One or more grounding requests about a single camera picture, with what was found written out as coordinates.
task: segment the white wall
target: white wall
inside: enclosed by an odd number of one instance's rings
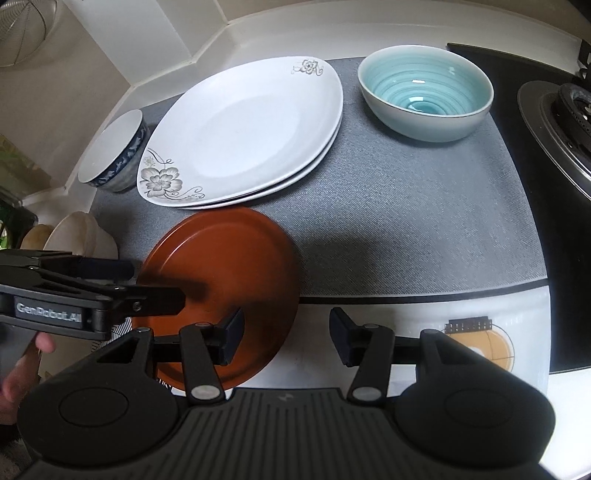
[[[0,132],[64,185],[129,83],[60,5],[45,43],[0,69]]]
[[[156,0],[64,2],[131,84],[191,58]]]
[[[216,0],[158,0],[158,3],[191,55],[226,25]]]
[[[438,0],[459,2],[460,0]],[[557,27],[575,37],[591,41],[591,24],[568,0],[470,0],[502,8]]]

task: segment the gray countertop mat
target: gray countertop mat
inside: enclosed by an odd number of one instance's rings
[[[511,156],[488,116],[469,137],[426,144],[385,127],[356,80],[361,59],[332,60],[345,107],[335,144],[307,177],[247,203],[281,225],[301,255],[303,296],[414,296],[502,288],[546,277]],[[148,106],[155,126],[178,97]],[[194,212],[133,189],[99,190],[91,213],[142,261]]]

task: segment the stacked plates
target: stacked plates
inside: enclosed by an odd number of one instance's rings
[[[240,65],[195,85],[144,151],[137,186],[151,203],[208,209],[260,198],[308,175],[343,112],[335,70],[313,57]]]

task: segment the red-brown dish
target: red-brown dish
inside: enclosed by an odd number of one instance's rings
[[[263,369],[279,351],[300,296],[291,239],[266,216],[244,207],[197,213],[175,226],[144,262],[138,283],[177,286],[187,296],[175,316],[135,317],[154,335],[175,335],[185,325],[217,323],[233,309],[245,314],[244,337],[232,363],[216,367],[224,389]],[[180,364],[161,364],[158,377],[184,389]]]

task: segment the finger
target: finger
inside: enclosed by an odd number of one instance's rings
[[[0,395],[0,424],[14,425],[17,422],[18,406]]]
[[[56,349],[56,343],[49,333],[39,332],[35,337],[36,347],[44,353],[52,353]]]
[[[10,411],[0,411],[0,425],[14,425],[17,422],[17,407]]]
[[[39,355],[37,347],[30,344],[12,371],[2,382],[2,395],[11,403],[18,404],[38,381]]]

